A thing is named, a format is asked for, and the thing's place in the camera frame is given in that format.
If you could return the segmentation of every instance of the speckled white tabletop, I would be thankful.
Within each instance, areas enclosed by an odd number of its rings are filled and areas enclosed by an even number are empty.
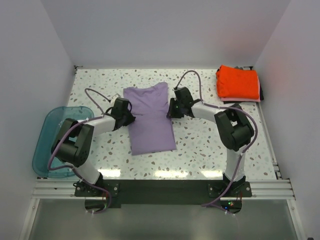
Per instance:
[[[216,69],[196,69],[201,76],[205,102],[222,105],[216,92]],[[70,94],[68,106],[87,106],[95,116],[101,113],[84,93],[95,89],[106,96],[120,94],[127,87],[148,88],[167,82],[169,98],[173,87],[185,69],[79,69]],[[194,99],[199,97],[198,78],[185,76],[180,86],[189,88]],[[94,99],[107,109],[109,103],[92,93]],[[255,119],[258,138],[246,153],[245,174],[248,180],[276,179],[272,157],[268,148],[258,108],[255,103],[241,103],[243,110]],[[121,129],[95,137],[89,160],[105,179],[221,179],[226,168],[227,151],[223,146],[215,123],[184,117],[173,119],[177,150],[132,156],[128,129]]]

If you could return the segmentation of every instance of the teal plastic tray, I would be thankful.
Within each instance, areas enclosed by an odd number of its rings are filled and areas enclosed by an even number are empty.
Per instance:
[[[69,168],[55,171],[48,170],[47,165],[51,157],[51,147],[65,119],[84,120],[93,117],[94,113],[86,106],[60,106],[48,113],[45,117],[32,160],[32,168],[39,177],[67,178],[75,175]],[[55,157],[52,167],[62,165],[64,164]]]

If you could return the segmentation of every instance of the orange cloth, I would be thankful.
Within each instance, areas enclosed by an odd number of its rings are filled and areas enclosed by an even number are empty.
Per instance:
[[[216,75],[216,91],[220,98],[260,98],[258,75],[255,70],[241,70],[222,65]]]

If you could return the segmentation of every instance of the purple shirt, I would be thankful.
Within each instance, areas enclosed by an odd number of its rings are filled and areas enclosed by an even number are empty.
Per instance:
[[[128,87],[123,96],[132,103],[131,113],[136,117],[128,126],[132,155],[176,150],[173,126],[167,118],[168,84]]]

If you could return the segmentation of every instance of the white enclosure wall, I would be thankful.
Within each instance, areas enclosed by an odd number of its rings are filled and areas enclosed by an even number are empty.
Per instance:
[[[86,68],[253,65],[290,0],[42,0]]]
[[[255,68],[281,173],[309,236],[320,239],[320,1],[292,0]]]
[[[73,65],[40,0],[0,1],[0,239],[18,239],[47,113],[64,105]]]

